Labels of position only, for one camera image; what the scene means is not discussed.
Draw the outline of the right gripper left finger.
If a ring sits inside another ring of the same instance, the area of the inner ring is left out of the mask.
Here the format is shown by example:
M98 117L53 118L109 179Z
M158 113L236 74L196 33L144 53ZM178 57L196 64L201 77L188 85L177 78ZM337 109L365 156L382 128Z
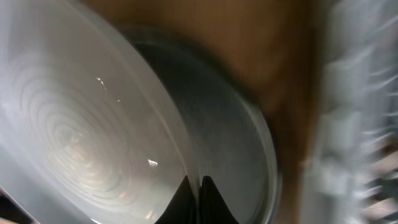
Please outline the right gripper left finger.
M187 176L184 177L164 213L155 224L194 224L196 201Z

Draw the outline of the grey plate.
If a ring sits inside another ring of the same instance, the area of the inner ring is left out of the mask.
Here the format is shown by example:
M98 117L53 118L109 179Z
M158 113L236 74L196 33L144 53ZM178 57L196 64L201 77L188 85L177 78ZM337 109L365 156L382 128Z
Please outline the grey plate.
M1 188L39 223L156 223L198 174L143 56L80 1L1 2Z

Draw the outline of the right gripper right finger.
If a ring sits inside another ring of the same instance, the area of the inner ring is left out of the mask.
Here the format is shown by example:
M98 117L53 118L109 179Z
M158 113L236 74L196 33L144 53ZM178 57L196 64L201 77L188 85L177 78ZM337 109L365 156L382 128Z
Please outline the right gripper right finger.
M207 175L200 188L200 221L201 224L238 224L213 179Z

